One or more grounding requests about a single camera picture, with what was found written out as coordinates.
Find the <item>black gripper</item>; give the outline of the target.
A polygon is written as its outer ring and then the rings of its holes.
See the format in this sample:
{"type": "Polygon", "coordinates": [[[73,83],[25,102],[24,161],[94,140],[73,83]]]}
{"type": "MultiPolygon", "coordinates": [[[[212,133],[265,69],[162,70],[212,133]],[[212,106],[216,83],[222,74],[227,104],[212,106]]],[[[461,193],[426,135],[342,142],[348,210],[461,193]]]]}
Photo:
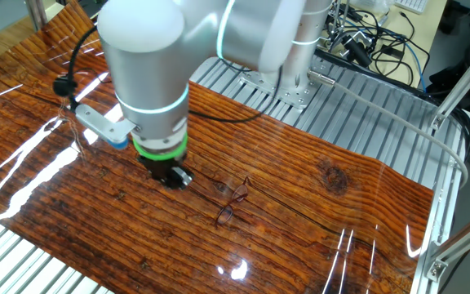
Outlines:
{"type": "Polygon", "coordinates": [[[184,166],[187,154],[161,161],[138,156],[138,161],[144,165],[151,178],[169,189],[186,189],[193,181],[194,174],[184,166]]]}

